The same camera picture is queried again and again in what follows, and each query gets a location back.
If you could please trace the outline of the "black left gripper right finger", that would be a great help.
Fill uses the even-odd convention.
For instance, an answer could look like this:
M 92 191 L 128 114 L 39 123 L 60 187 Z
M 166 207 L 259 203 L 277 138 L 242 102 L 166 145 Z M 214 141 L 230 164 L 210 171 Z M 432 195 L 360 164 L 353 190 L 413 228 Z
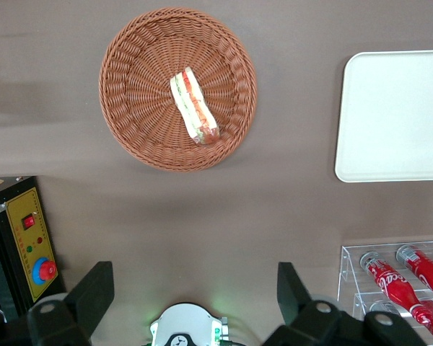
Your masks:
M 313 299 L 290 262 L 280 262 L 277 301 L 284 319 L 264 345 L 349 345 L 340 334 L 342 313 L 334 303 Z

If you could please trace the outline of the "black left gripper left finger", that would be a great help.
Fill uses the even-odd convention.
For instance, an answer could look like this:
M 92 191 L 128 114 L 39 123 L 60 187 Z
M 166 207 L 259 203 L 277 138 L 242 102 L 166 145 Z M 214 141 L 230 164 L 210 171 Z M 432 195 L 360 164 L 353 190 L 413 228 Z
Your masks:
M 113 264 L 98 262 L 64 298 L 52 298 L 30 310 L 32 344 L 89 345 L 114 296 Z

